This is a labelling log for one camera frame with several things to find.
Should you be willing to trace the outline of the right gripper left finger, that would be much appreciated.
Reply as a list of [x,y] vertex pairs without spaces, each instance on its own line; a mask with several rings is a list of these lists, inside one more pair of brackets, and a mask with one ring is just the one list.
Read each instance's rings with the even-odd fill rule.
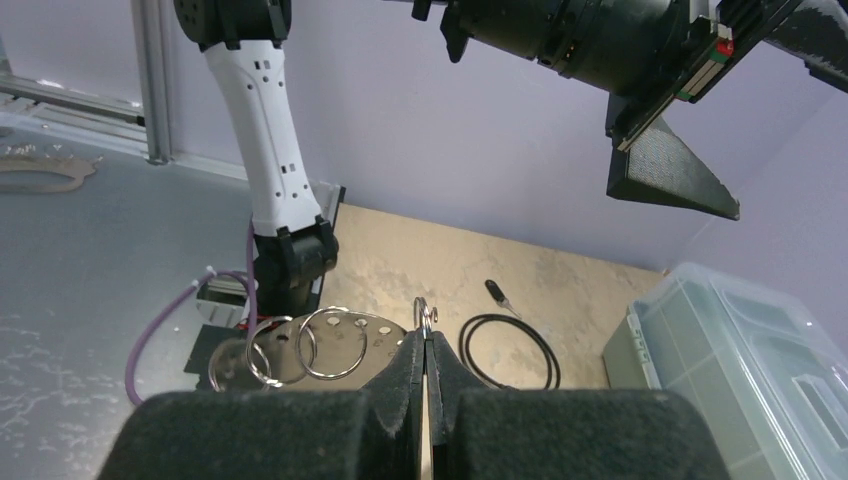
[[101,479],[417,479],[425,342],[363,388],[172,392],[127,419]]

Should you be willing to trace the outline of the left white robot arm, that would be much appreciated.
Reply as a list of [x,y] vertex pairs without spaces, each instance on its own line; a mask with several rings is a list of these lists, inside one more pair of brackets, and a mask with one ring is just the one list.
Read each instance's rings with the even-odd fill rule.
[[[611,198],[735,220],[727,187],[670,129],[673,100],[700,101],[759,43],[847,86],[843,1],[448,1],[440,30],[452,62],[470,40],[606,91]],[[307,311],[339,244],[305,175],[285,86],[288,1],[178,1],[185,36],[224,96],[251,190],[248,296],[262,316]]]

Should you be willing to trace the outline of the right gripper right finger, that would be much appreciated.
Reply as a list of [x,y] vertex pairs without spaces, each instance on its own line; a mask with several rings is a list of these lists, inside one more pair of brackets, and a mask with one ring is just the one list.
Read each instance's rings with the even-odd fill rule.
[[425,341],[436,479],[726,479],[702,415],[662,390],[485,386]]

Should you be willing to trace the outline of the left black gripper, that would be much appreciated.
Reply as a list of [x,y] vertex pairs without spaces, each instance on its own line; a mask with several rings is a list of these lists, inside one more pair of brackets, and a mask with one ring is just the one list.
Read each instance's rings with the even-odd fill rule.
[[675,100],[700,101],[761,42],[847,89],[844,1],[720,1],[690,20],[678,16],[634,85],[610,98],[606,195],[739,220],[739,201],[660,116]]

